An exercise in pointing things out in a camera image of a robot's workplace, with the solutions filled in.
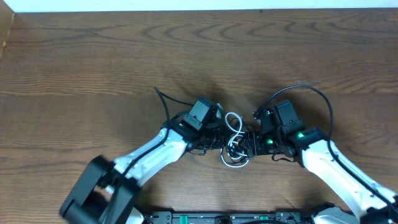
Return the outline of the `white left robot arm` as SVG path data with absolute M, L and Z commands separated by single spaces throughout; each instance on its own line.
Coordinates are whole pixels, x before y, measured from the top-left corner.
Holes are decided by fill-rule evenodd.
M 142 186 L 186 152 L 220 147 L 223 125 L 222 106 L 200 98 L 135 151 L 113 161 L 92 159 L 61 205 L 60 216 L 67 223 L 143 223 L 144 215 L 135 208 Z

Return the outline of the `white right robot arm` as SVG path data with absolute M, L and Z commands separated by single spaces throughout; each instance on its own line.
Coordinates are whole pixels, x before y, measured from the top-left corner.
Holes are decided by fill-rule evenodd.
M 307 223 L 397 223 L 397 193 L 370 178 L 347 159 L 319 128 L 306 128 L 290 101 L 254 112 L 259 131 L 244 133 L 234 146 L 248 157 L 279 155 L 326 183 L 348 208 L 323 204 Z

